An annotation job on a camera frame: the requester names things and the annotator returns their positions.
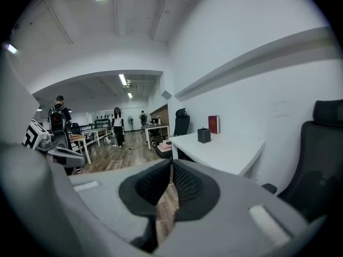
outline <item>wooden table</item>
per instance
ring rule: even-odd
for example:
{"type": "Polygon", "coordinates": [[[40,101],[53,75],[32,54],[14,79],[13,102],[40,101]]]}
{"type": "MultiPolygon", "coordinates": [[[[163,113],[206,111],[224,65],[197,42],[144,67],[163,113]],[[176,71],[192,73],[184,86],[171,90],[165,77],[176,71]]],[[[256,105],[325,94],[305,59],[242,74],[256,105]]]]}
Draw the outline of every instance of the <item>wooden table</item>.
{"type": "Polygon", "coordinates": [[[77,144],[79,146],[79,150],[80,150],[81,154],[83,154],[83,153],[82,153],[82,148],[81,148],[80,141],[82,141],[84,143],[84,148],[85,148],[85,153],[86,153],[86,156],[87,156],[88,164],[91,164],[91,159],[90,159],[90,155],[88,153],[87,144],[86,144],[86,137],[83,136],[83,135],[72,135],[72,136],[69,136],[69,139],[70,139],[71,143],[77,141],[77,144]]]}
{"type": "Polygon", "coordinates": [[[150,146],[150,139],[149,139],[149,131],[148,130],[162,129],[164,127],[167,128],[168,137],[169,137],[169,135],[170,135],[169,125],[166,125],[166,124],[146,124],[146,125],[144,125],[145,137],[146,137],[146,140],[148,141],[149,150],[151,149],[151,146],[150,146]]]}

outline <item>fluorescent light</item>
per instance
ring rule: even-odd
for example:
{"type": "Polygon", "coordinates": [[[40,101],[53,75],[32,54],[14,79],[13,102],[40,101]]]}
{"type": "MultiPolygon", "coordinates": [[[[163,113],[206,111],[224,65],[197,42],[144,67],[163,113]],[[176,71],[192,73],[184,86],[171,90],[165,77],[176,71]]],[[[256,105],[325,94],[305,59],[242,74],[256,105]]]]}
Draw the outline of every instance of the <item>fluorescent light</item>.
{"type": "Polygon", "coordinates": [[[7,49],[8,49],[10,52],[12,52],[13,54],[15,54],[15,53],[17,52],[17,48],[16,48],[15,46],[11,45],[11,44],[9,44],[9,45],[7,46],[7,49]]]}
{"type": "Polygon", "coordinates": [[[128,85],[128,84],[126,83],[126,80],[125,80],[125,77],[124,77],[123,74],[119,74],[119,78],[120,78],[120,80],[122,81],[122,83],[123,83],[124,86],[127,86],[127,85],[128,85]]]}

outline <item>backpack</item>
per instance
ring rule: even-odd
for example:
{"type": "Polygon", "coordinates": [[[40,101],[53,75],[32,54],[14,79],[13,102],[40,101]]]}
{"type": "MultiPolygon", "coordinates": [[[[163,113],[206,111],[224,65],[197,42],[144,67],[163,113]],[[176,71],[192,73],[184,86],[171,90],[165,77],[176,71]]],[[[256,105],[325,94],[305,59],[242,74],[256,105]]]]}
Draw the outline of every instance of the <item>backpack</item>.
{"type": "Polygon", "coordinates": [[[66,125],[66,118],[63,113],[65,106],[61,106],[59,109],[56,109],[55,106],[51,107],[48,122],[50,125],[50,130],[52,133],[63,132],[66,125]]]}
{"type": "Polygon", "coordinates": [[[140,121],[141,121],[141,122],[144,122],[144,123],[146,122],[145,114],[141,114],[141,115],[140,115],[140,121]]]}

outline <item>chair armrest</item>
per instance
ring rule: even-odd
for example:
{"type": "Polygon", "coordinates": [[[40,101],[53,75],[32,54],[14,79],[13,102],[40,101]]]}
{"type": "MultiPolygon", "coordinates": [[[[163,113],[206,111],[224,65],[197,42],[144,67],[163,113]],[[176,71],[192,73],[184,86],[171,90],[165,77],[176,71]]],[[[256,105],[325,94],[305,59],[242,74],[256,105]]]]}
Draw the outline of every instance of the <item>chair armrest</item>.
{"type": "Polygon", "coordinates": [[[278,190],[278,188],[270,183],[264,184],[261,187],[268,190],[270,193],[275,194],[275,192],[278,190]]]}

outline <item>floor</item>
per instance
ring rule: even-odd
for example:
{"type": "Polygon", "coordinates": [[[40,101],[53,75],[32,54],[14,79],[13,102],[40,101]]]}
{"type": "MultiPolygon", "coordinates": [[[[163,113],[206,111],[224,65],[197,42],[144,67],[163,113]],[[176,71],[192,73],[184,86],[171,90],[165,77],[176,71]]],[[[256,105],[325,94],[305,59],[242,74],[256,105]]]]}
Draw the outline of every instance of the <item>floor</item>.
{"type": "MultiPolygon", "coordinates": [[[[160,159],[153,148],[148,149],[145,132],[139,131],[126,133],[125,145],[121,149],[112,145],[106,146],[103,140],[100,141],[100,148],[97,143],[92,144],[90,148],[92,164],[86,164],[83,173],[117,170],[160,159]]],[[[173,184],[172,169],[170,184],[156,205],[156,209],[156,232],[158,242],[161,244],[173,230],[174,215],[178,210],[178,197],[173,184]]]]}

